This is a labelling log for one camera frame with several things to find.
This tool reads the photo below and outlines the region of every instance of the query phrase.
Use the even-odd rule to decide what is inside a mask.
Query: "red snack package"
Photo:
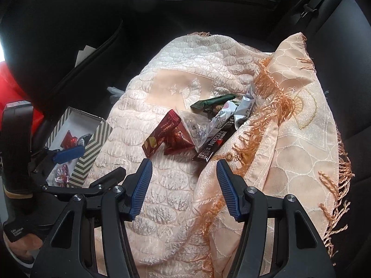
[[[183,123],[179,123],[179,125],[168,134],[165,139],[165,144],[164,155],[175,155],[195,147]]]
[[[180,117],[174,110],[167,112],[159,125],[154,129],[154,131],[142,145],[143,151],[147,158],[156,152],[156,150],[165,140],[166,136],[179,125],[180,121]]]
[[[68,131],[66,136],[64,136],[61,147],[64,149],[72,148],[76,146],[76,143],[77,143],[77,137],[73,137],[71,135],[71,132]]]

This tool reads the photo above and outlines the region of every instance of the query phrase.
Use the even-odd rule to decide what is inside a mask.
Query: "screw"
[[[247,188],[247,192],[251,193],[251,194],[254,194],[254,193],[257,193],[257,189],[254,186],[249,186]]]
[[[117,185],[115,187],[112,188],[112,191],[115,192],[115,193],[120,193],[121,191],[123,191],[123,187],[121,185]]]
[[[73,200],[74,200],[75,202],[78,202],[78,201],[81,200],[81,199],[82,199],[82,194],[75,194],[74,197],[73,197]]]
[[[292,194],[289,194],[289,195],[287,195],[287,200],[289,201],[289,202],[295,202],[296,201],[296,196],[294,196],[294,195],[292,195]]]

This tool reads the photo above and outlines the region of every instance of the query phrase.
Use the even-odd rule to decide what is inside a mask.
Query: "red bag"
[[[8,103],[27,100],[27,95],[19,87],[10,73],[5,61],[0,62],[0,130],[3,118],[3,110]],[[44,115],[37,109],[33,109],[32,134],[43,121]]]

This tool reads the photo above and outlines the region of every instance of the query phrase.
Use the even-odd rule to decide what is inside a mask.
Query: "cream blanket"
[[[275,109],[250,164],[243,165],[246,158],[234,148],[241,152],[249,145],[251,125],[264,113],[259,110],[204,169],[191,161],[193,153],[164,156],[160,147],[152,158],[153,177],[141,214],[127,223],[141,278],[226,277],[243,225],[228,214],[222,200],[215,172],[218,158],[227,158],[248,185],[267,195],[295,194],[320,235],[326,236],[339,196],[338,139],[303,38],[292,35],[271,55],[222,35],[183,36],[167,44],[131,80],[110,113],[113,132],[85,186],[118,166],[127,174],[135,172],[145,158],[144,140],[170,108],[189,110],[198,100],[227,93],[241,97],[261,70],[294,102],[286,118]],[[261,107],[272,106],[277,95],[271,85],[270,90],[261,93]],[[104,271],[99,233],[96,244],[98,266]],[[262,273],[269,272],[272,244],[269,221]]]

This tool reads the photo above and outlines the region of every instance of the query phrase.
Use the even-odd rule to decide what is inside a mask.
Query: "open gift box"
[[[79,139],[88,134],[92,135],[91,137],[88,136],[88,143],[84,144],[84,155],[65,163],[70,174],[67,186],[82,187],[96,157],[112,132],[112,128],[107,121],[101,117],[69,107],[58,121],[45,145],[50,150],[63,150],[65,145],[63,145],[62,142],[68,132],[70,132],[71,136],[75,137],[75,139]],[[51,171],[47,179],[48,185],[56,186],[53,182],[56,171],[61,166],[62,165],[57,164]]]

